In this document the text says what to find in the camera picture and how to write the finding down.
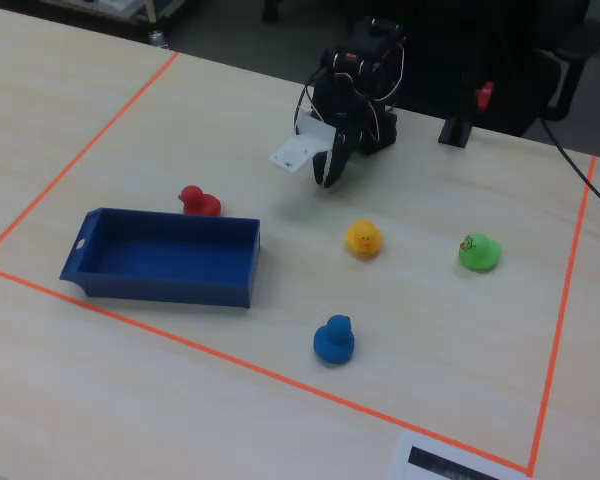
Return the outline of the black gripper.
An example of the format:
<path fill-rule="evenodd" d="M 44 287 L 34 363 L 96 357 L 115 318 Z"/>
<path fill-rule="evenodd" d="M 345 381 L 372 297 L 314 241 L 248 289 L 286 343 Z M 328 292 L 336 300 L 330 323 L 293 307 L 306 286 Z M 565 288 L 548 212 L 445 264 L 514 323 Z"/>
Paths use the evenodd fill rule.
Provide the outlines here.
<path fill-rule="evenodd" d="M 347 79 L 322 73 L 313 87 L 313 105 L 321 118 L 336 129 L 332 149 L 318 152 L 312 159 L 316 184 L 330 188 L 341 178 L 351 154 L 360 146 L 365 126 L 363 104 Z"/>

